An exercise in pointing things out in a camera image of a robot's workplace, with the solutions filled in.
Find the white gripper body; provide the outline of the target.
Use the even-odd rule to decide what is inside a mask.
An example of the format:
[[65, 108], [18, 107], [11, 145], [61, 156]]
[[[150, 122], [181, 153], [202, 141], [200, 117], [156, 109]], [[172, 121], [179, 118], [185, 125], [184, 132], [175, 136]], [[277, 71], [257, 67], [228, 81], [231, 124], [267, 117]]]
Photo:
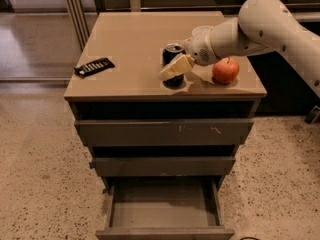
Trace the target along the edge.
[[208, 66], [220, 60], [213, 49], [212, 31], [213, 27], [202, 34], [191, 36], [182, 41], [186, 53], [195, 59], [197, 65]]

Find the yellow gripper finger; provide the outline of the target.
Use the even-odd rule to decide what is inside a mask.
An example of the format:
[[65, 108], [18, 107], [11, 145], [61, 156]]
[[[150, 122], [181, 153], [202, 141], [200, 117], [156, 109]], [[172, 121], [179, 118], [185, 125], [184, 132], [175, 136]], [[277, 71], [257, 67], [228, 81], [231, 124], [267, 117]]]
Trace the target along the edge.
[[165, 65], [159, 72], [159, 79], [167, 81], [174, 77], [183, 75], [193, 69], [195, 59], [188, 54], [178, 54], [173, 60]]

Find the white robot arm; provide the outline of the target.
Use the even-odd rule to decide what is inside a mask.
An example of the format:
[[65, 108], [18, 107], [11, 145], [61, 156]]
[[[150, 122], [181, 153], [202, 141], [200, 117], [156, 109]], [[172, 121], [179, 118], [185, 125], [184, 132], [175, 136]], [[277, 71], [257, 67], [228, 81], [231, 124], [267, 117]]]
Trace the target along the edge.
[[237, 17], [193, 29], [181, 46], [186, 52], [164, 66], [161, 80], [226, 57], [275, 51], [320, 96], [320, 36], [304, 28], [280, 0], [246, 0]]

